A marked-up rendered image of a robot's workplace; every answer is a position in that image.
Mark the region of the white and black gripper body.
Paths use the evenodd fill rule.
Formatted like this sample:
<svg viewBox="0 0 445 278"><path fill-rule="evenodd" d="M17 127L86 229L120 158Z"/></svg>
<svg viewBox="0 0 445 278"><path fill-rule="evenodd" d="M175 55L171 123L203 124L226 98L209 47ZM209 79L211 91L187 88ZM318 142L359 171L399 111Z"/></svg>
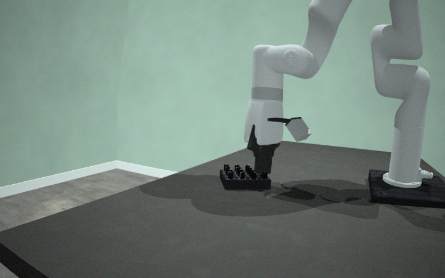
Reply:
<svg viewBox="0 0 445 278"><path fill-rule="evenodd" d="M268 118L283 118L283 101L251 98L244 130L244 141L249 142L253 125L258 145L277 144L283 138L283 123L270 122ZM248 137L248 138L247 138Z"/></svg>

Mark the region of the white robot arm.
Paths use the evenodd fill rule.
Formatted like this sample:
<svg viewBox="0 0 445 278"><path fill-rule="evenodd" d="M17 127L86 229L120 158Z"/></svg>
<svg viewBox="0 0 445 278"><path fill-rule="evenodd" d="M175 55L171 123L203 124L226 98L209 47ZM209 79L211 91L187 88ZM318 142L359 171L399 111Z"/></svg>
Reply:
<svg viewBox="0 0 445 278"><path fill-rule="evenodd" d="M299 45L258 45L253 49L251 98L283 101L283 74L309 79L326 59L338 26L352 0L312 0L308 30ZM370 35L374 83L384 97L403 100L395 114L389 173L383 180L401 188L421 186L433 173L420 168L426 106L431 80L416 65L391 64L390 59L417 60L423 53L418 0L389 0L392 25L377 25ZM301 117L268 118L285 126L297 141L312 132Z"/></svg>

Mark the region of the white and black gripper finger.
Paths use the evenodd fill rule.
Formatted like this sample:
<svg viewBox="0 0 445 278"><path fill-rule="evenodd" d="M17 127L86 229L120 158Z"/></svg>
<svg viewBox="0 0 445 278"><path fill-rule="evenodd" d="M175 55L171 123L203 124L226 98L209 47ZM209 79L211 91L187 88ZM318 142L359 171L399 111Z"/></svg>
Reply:
<svg viewBox="0 0 445 278"><path fill-rule="evenodd" d="M255 157L254 172L261 174L267 171L266 145L258 145L255 137L255 125L253 125L247 149L253 151ZM261 147L261 148L260 148Z"/></svg>
<svg viewBox="0 0 445 278"><path fill-rule="evenodd" d="M271 173L272 157L274 156L274 151L279 146L280 146L280 143L267 145L266 158L268 158L268 159L267 159L267 171L266 172L268 174Z"/></svg>

